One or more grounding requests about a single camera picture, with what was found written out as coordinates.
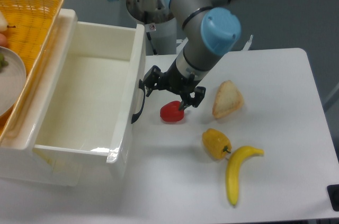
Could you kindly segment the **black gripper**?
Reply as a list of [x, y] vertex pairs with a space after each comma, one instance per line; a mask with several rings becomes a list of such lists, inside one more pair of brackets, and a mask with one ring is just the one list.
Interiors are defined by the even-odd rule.
[[144, 91], [145, 97], [149, 97], [154, 90], [167, 90], [180, 95], [182, 101], [179, 110], [198, 107], [206, 94], [206, 88], [198, 86], [194, 76], [184, 77], [178, 70], [174, 61], [169, 69], [162, 74], [161, 69], [153, 65], [139, 80], [139, 88]]

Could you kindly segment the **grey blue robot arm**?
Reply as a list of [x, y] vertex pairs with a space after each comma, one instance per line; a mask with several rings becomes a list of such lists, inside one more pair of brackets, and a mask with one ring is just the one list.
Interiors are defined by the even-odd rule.
[[199, 83], [240, 37], [240, 22], [226, 8], [234, 1], [126, 0], [129, 15], [147, 30], [175, 20], [188, 39], [166, 72], [153, 66], [139, 82], [144, 96], [166, 90], [181, 97], [181, 110], [199, 106], [206, 92]]

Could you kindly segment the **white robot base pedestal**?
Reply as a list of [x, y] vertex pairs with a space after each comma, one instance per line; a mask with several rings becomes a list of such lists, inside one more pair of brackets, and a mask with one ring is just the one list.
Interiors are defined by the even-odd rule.
[[126, 0], [129, 15], [145, 27], [149, 55], [176, 53], [177, 22], [164, 0]]

